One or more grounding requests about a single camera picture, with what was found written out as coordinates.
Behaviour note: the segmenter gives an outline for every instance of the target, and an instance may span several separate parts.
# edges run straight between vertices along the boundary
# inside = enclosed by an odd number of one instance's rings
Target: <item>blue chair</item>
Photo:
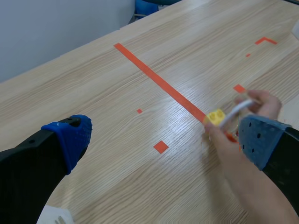
[[[138,19],[159,11],[158,5],[169,6],[181,0],[136,0],[135,16]]]
[[[158,4],[158,5],[163,5],[163,6],[170,6],[170,5],[177,3],[181,0],[144,0],[144,1]]]

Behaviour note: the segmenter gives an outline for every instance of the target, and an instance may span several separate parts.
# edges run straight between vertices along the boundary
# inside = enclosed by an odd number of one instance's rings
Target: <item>white wall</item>
[[[135,0],[1,0],[0,82],[130,21]]]

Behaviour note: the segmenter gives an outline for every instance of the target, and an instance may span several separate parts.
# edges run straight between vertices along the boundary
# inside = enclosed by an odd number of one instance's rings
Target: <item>orange tape marker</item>
[[[164,79],[162,79],[157,73],[149,68],[145,63],[139,60],[122,44],[117,43],[114,45],[127,59],[129,59],[134,65],[136,65],[141,71],[143,71],[151,80],[153,80],[158,86],[160,86],[165,92],[167,92],[172,98],[174,98],[179,104],[181,104],[190,114],[192,114],[201,123],[204,121],[205,114],[180,94],[176,89],[169,85]]]
[[[230,140],[231,142],[238,142],[236,139],[234,139],[233,135],[230,133],[225,133],[226,137],[228,138],[228,140]]]
[[[238,85],[236,85],[236,86],[234,87],[234,90],[236,90],[238,93],[242,93],[242,92],[244,92],[246,89],[245,89],[243,86],[241,86],[240,84],[238,84]]]
[[[255,42],[255,44],[260,44],[261,42],[264,42],[264,41],[268,41],[268,42],[270,42],[270,43],[273,43],[273,44],[277,44],[277,42],[276,41],[274,41],[274,40],[271,40],[271,39],[269,39],[269,38],[267,38],[267,37],[263,37],[263,38],[261,38],[261,39],[259,39],[257,42]]]
[[[163,141],[159,141],[157,144],[154,145],[154,148],[160,153],[162,154],[163,152],[165,152],[166,149],[168,149],[168,145],[166,145]]]

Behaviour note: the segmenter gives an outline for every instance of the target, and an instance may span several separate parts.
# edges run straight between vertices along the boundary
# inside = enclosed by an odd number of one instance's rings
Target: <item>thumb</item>
[[[226,137],[225,133],[217,126],[214,126],[211,123],[208,123],[205,126],[205,130],[210,135],[210,139],[214,143],[215,147],[221,148],[221,147],[228,147],[230,146],[231,142]]]

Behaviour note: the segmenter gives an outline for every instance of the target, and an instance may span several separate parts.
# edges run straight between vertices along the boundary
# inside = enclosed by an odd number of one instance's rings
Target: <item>finger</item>
[[[227,148],[231,146],[232,143],[227,139],[225,133],[223,133],[223,131],[219,127],[216,127],[211,123],[208,123],[205,126],[205,129],[206,132],[209,133],[210,139],[212,140],[217,149]]]
[[[258,115],[264,116],[273,120],[278,118],[279,112],[281,109],[281,102],[278,98],[271,96],[267,103],[258,111]]]
[[[263,104],[269,100],[271,94],[267,90],[248,90],[248,96],[260,101]]]
[[[246,99],[239,96],[235,99],[235,103],[236,104],[240,104],[241,102],[245,101]],[[258,104],[257,102],[254,102],[253,105],[251,105],[250,107],[248,107],[248,110],[250,110],[253,113],[257,113],[259,111],[259,109],[261,108],[261,105]]]
[[[262,103],[262,106],[257,112],[258,115],[270,119],[278,118],[281,109],[281,102],[277,97],[269,94],[268,91],[264,90],[250,90],[248,92],[248,95],[259,100]]]

